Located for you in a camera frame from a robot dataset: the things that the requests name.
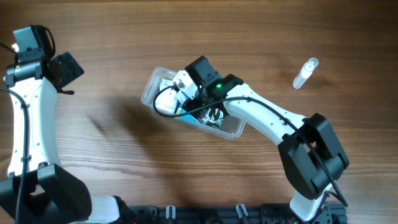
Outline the clear plastic container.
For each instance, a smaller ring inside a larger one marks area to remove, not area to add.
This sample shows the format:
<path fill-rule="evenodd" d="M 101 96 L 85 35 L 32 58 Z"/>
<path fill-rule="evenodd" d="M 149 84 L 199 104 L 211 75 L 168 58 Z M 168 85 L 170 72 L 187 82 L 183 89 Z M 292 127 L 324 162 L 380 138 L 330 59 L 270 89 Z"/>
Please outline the clear plastic container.
<path fill-rule="evenodd" d="M 163 79 L 172 80 L 174 76 L 176 76 L 176 74 L 177 72 L 164 67 L 155 68 L 141 96 L 142 103 L 153 111 L 152 102 L 155 94 L 157 93 L 157 90 L 159 89 L 161 81 Z M 240 137 L 246 124 L 244 121 L 232 117 L 225 117 L 219 129 L 212 128 L 205 124 L 189 120 L 187 118 L 174 118 L 174 121 L 186 124 L 208 134 L 212 134 L 227 140 L 232 140 Z"/>

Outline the blue medicine box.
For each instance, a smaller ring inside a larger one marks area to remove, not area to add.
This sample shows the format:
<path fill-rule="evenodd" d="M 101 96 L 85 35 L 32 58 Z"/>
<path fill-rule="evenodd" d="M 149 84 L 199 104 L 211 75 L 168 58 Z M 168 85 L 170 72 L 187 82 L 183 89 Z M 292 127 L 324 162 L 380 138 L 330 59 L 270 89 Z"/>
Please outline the blue medicine box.
<path fill-rule="evenodd" d="M 183 113 L 186 113 L 186 112 L 187 112 L 187 111 L 185 111 L 181 106 L 178 107 L 178 108 L 175 110 L 175 114 L 183 114 Z M 196 119 L 194 116 L 192 116 L 191 114 L 187 114 L 187 115 L 184 115 L 184 116 L 178 116 L 177 119 L 186 119 L 186 120 L 189 120 L 189 121 L 193 121 L 193 122 L 199 123 L 199 120 L 197 120 L 197 119 Z"/>

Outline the white medicine box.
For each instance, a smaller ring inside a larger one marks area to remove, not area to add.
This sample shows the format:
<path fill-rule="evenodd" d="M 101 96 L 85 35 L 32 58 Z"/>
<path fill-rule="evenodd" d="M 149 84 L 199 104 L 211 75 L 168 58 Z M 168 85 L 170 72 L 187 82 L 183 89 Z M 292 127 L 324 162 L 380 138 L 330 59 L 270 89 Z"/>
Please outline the white medicine box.
<path fill-rule="evenodd" d="M 168 79 L 162 79 L 159 84 L 158 97 L 155 101 L 156 108 L 158 110 L 164 110 L 169 113 L 176 113 L 179 102 L 175 99 L 177 92 L 173 88 L 168 88 L 172 86 L 173 82 Z"/>

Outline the green round-logo box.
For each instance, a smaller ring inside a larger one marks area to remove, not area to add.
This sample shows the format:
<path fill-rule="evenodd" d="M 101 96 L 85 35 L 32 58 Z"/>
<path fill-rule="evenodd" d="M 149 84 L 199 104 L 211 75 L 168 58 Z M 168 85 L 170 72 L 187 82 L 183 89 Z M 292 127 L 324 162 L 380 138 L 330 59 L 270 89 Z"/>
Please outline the green round-logo box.
<path fill-rule="evenodd" d="M 209 110 L 208 116 L 209 120 L 206 122 L 206 125 L 211 128 L 220 129 L 224 119 L 224 113 L 218 108 L 212 108 Z"/>

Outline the white Panadol box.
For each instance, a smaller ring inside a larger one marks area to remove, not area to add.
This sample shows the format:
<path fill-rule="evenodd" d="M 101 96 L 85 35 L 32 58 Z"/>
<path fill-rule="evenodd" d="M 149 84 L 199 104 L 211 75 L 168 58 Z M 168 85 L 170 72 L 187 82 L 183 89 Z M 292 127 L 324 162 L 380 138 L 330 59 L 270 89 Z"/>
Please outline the white Panadol box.
<path fill-rule="evenodd" d="M 179 107 L 181 106 L 185 110 L 185 103 L 191 98 L 189 98 L 184 92 L 179 90 L 175 95 L 175 99 L 180 103 Z M 209 120 L 208 113 L 209 109 L 205 110 L 205 115 L 203 118 L 197 118 L 197 120 L 199 120 L 199 123 L 206 124 L 206 122 Z"/>

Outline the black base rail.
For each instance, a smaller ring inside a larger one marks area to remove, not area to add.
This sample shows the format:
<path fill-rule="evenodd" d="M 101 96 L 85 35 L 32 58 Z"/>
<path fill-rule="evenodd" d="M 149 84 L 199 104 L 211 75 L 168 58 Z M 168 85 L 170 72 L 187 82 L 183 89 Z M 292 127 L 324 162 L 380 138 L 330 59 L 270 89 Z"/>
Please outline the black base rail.
<path fill-rule="evenodd" d="M 285 224 L 304 221 L 291 211 L 287 203 L 260 206 L 168 207 L 131 206 L 134 223 L 252 223 Z"/>

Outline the clear dropper bottle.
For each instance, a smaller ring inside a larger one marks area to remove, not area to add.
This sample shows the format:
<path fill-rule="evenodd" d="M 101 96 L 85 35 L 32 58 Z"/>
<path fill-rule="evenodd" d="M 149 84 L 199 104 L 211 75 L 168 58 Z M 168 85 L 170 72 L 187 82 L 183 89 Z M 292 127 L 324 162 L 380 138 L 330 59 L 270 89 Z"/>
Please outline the clear dropper bottle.
<path fill-rule="evenodd" d="M 312 75 L 313 71 L 318 66 L 317 58 L 310 58 L 301 68 L 299 73 L 293 80 L 292 86 L 298 90 L 302 87 L 302 85 L 308 80 L 308 78 Z"/>

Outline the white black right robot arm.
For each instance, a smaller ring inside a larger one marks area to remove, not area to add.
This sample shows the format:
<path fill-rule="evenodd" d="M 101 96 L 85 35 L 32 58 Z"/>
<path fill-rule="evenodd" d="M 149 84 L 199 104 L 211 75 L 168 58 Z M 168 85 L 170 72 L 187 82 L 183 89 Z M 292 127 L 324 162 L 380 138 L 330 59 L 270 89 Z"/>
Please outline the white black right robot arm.
<path fill-rule="evenodd" d="M 186 104 L 198 115 L 207 108 L 250 124 L 269 138 L 279 150 L 285 175 L 295 189 L 290 209 L 303 222 L 320 212 L 330 188 L 342 204 L 336 181 L 349 166 L 349 159 L 330 122 L 315 113 L 310 118 L 291 113 L 258 95 L 233 74 L 223 77 L 205 56 L 185 67 L 197 87 Z"/>

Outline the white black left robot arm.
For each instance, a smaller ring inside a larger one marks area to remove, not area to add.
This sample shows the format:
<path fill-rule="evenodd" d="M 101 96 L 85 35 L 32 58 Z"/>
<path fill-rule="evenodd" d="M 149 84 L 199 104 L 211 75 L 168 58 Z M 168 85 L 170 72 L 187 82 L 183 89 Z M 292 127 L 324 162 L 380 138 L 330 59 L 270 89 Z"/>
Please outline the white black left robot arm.
<path fill-rule="evenodd" d="M 50 30 L 29 25 L 14 31 L 14 63 L 3 91 L 13 106 L 13 153 L 1 182 L 1 207 L 16 223 L 119 223 L 115 196 L 92 196 L 83 181 L 60 164 L 55 106 L 67 85 L 83 75 L 68 52 L 56 53 Z"/>

